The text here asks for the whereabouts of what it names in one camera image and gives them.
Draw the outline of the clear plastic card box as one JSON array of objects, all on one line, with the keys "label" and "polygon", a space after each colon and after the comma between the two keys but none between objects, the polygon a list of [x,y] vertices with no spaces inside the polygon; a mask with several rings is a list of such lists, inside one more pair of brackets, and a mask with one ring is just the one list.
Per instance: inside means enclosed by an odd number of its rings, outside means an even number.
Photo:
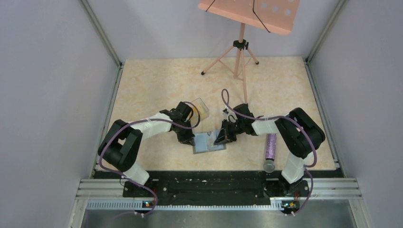
[{"label": "clear plastic card box", "polygon": [[[210,111],[207,107],[207,105],[204,103],[204,101],[199,97],[193,101],[191,101],[191,103],[197,108],[197,110],[199,111],[200,114],[200,121],[203,121],[204,119],[208,118],[210,115]],[[193,116],[191,118],[191,122],[192,124],[196,124],[199,118],[199,115],[197,114],[196,109],[191,106],[193,109]]]}]

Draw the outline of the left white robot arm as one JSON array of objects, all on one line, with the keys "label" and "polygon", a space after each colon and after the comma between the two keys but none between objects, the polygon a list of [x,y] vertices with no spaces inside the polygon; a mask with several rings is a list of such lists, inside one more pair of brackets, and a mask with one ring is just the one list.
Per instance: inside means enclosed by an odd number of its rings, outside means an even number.
[{"label": "left white robot arm", "polygon": [[155,115],[131,123],[118,119],[113,122],[98,148],[99,160],[112,165],[119,175],[135,182],[140,196],[152,192],[149,173],[137,162],[141,142],[160,133],[175,132],[178,142],[195,145],[191,118],[201,121],[200,111],[190,102],[179,102],[176,108],[161,110]]}]

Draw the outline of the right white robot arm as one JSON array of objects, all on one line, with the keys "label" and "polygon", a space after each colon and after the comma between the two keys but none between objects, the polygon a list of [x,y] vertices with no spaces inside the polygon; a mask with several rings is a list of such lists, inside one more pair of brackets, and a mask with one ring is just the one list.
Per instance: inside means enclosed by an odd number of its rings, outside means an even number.
[{"label": "right white robot arm", "polygon": [[307,158],[312,155],[317,161],[316,150],[326,138],[323,130],[299,107],[279,118],[254,117],[248,104],[240,104],[233,111],[235,121],[222,121],[214,144],[232,143],[243,133],[253,136],[280,134],[290,154],[279,177],[278,189],[283,195],[291,196],[297,191],[308,167]]}]

